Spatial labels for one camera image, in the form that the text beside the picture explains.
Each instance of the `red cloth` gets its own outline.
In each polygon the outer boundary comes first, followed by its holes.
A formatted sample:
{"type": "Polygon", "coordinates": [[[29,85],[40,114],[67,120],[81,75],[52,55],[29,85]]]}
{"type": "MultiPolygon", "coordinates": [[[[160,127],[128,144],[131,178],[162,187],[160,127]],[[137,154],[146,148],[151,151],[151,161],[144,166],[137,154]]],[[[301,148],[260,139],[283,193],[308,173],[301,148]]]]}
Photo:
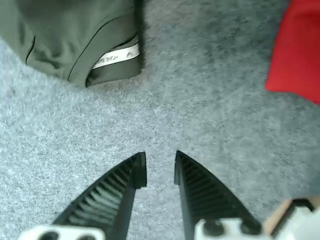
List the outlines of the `red cloth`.
{"type": "Polygon", "coordinates": [[[276,37],[265,88],[320,105],[320,0],[292,0],[276,37]]]}

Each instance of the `gray carpet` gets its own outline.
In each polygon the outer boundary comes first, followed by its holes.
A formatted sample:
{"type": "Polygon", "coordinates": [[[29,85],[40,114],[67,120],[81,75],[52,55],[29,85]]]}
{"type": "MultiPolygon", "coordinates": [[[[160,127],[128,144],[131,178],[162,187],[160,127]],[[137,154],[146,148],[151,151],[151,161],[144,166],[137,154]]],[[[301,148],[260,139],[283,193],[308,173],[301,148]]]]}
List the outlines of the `gray carpet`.
{"type": "Polygon", "coordinates": [[[319,194],[320,107],[264,82],[286,0],[150,0],[143,73],[88,89],[0,42],[0,239],[50,223],[100,175],[146,151],[128,238],[183,239],[176,150],[263,221],[319,194]]]}

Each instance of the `black plastic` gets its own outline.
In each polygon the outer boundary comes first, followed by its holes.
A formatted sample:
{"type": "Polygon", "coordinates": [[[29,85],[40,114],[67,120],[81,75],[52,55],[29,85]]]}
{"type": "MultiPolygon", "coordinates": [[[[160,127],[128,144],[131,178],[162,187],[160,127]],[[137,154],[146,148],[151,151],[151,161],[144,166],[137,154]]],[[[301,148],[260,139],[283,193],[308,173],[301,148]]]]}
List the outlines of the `black plastic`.
{"type": "Polygon", "coordinates": [[[261,228],[260,223],[221,181],[181,151],[176,152],[174,183],[180,188],[186,240],[194,239],[195,225],[201,219],[241,218],[261,228]]]}
{"type": "Polygon", "coordinates": [[[125,240],[136,189],[146,186],[146,154],[139,152],[93,183],[53,224],[100,228],[107,240],[125,240]]]}

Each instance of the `ribbed gripper pad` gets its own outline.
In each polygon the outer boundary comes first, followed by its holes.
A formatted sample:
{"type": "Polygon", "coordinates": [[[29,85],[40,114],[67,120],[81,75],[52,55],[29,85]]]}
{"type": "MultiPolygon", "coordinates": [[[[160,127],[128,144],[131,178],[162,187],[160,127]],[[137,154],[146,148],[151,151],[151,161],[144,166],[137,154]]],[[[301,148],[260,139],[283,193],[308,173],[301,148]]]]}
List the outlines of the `ribbed gripper pad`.
{"type": "Polygon", "coordinates": [[[125,205],[129,205],[131,209],[135,190],[146,185],[146,156],[140,152],[93,183],[53,224],[100,228],[108,236],[121,208],[127,209],[125,205]]]}
{"type": "Polygon", "coordinates": [[[200,219],[252,218],[221,181],[180,151],[175,159],[175,183],[180,185],[180,198],[186,207],[182,210],[194,224],[200,219]]]}

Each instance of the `screw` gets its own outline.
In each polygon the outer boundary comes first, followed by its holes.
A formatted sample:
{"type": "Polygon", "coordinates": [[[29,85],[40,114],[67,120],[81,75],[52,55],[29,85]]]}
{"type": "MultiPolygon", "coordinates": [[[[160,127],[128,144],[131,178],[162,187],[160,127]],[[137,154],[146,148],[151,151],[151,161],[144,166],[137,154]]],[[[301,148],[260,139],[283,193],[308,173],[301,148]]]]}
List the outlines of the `screw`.
{"type": "Polygon", "coordinates": [[[256,219],[243,219],[240,228],[244,234],[249,235],[259,235],[262,231],[261,224],[256,219]]]}
{"type": "Polygon", "coordinates": [[[217,219],[206,220],[203,230],[206,235],[209,235],[212,237],[220,236],[225,232],[224,226],[217,219]]]}
{"type": "Polygon", "coordinates": [[[59,237],[58,233],[54,232],[54,231],[49,231],[45,234],[43,234],[39,240],[57,240],[59,237]]]}

